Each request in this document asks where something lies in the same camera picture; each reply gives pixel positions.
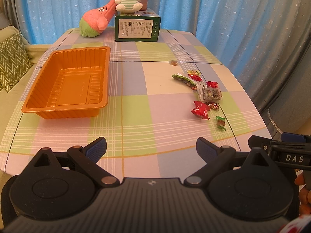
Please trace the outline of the right hand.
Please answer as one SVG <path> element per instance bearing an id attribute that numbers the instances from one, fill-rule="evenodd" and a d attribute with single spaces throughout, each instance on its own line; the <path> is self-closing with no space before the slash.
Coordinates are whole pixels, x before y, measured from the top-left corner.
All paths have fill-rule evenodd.
<path id="1" fill-rule="evenodd" d="M 310 215 L 311 213 L 311 192 L 305 187 L 304 174 L 300 173 L 295 179 L 295 185 L 302 186 L 299 191 L 298 199 L 300 201 L 299 214 Z"/>

